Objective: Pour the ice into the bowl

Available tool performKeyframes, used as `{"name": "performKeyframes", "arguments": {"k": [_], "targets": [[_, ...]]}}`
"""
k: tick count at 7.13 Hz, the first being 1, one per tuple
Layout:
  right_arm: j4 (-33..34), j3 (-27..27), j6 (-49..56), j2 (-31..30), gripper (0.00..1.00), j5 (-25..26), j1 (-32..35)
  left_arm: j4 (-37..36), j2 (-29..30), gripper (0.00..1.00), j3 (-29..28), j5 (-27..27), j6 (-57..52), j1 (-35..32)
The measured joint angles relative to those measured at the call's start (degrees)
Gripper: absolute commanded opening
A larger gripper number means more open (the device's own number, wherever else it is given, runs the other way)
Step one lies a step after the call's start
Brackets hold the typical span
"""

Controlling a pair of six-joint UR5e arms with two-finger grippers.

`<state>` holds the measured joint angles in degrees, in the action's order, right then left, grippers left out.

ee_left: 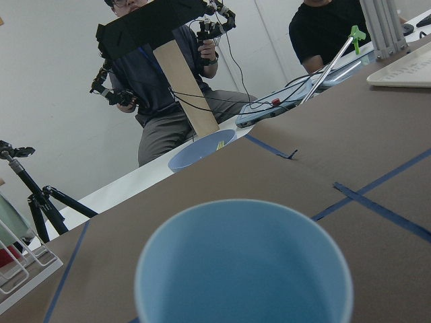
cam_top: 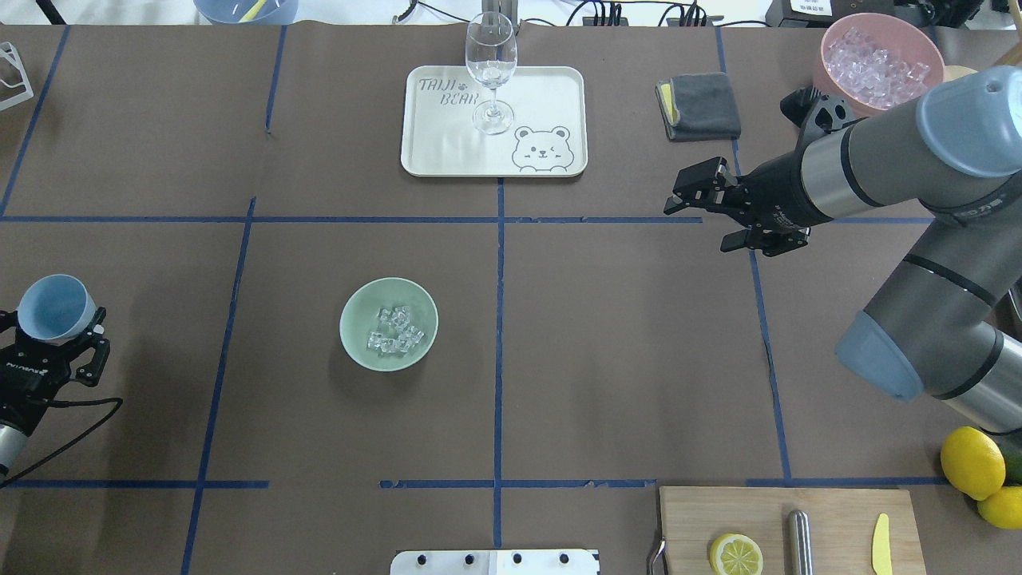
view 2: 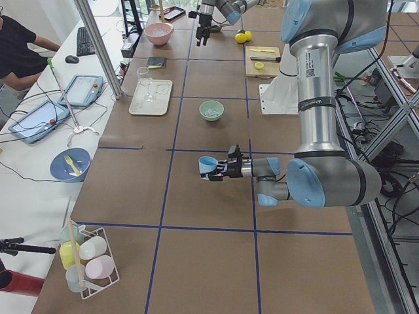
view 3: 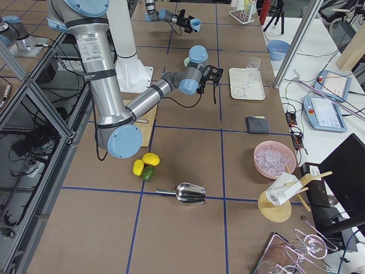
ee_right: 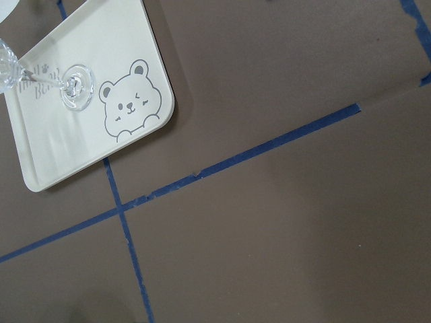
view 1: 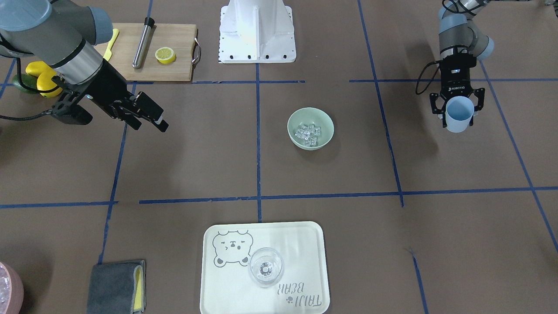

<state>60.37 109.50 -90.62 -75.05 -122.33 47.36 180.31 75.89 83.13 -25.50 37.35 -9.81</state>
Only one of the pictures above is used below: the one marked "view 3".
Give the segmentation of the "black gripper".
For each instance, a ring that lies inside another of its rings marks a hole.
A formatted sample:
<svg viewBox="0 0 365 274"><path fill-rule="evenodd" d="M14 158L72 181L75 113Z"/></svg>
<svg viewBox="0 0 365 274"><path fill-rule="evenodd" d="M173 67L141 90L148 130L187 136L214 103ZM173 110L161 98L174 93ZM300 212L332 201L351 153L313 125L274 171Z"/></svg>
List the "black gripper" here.
<svg viewBox="0 0 365 274"><path fill-rule="evenodd" d="M198 94L204 93L206 82L211 81L213 85L213 103L217 104L216 87L218 86L223 73L224 69L217 68L213 65L207 65L206 71L204 72L202 78L199 81L196 92Z"/></svg>
<svg viewBox="0 0 365 274"><path fill-rule="evenodd" d="M185 13L179 13L177 16L176 25L183 27L186 33L197 33L200 31L200 29L194 29L190 26L190 22L195 21L197 21L196 18L193 18L190 15L185 17Z"/></svg>

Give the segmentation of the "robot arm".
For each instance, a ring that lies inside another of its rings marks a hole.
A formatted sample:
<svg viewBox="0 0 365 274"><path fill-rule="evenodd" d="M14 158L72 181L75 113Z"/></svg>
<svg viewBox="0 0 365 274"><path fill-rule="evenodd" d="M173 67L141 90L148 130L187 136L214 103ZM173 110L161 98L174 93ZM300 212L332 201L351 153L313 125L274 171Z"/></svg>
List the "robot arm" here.
<svg viewBox="0 0 365 274"><path fill-rule="evenodd" d="M137 57L126 1L48 1L48 24L72 34L96 104L95 139L116 158L129 158L141 147L143 136L135 120L160 103L171 91L203 93L207 81L218 85L223 70L208 63L205 47L189 50L182 71L166 72L161 79L124 104L121 80L135 83L148 77Z"/></svg>
<svg viewBox="0 0 365 274"><path fill-rule="evenodd" d="M179 13L173 13L167 9L158 10L154 0L145 1L145 20L147 22L164 21L173 25L182 27L185 33L197 33L201 28L201 20L191 15L185 16L185 9L181 9Z"/></svg>

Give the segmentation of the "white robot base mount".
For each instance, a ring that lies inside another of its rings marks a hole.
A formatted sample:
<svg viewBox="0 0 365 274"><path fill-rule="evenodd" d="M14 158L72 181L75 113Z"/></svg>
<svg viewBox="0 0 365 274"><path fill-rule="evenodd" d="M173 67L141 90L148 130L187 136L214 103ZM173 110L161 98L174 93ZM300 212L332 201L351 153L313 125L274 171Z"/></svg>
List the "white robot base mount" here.
<svg viewBox="0 0 365 274"><path fill-rule="evenodd" d="M144 66L137 56L127 1L110 0L107 17L117 56L115 70L120 90L139 94L150 86L153 67Z"/></svg>

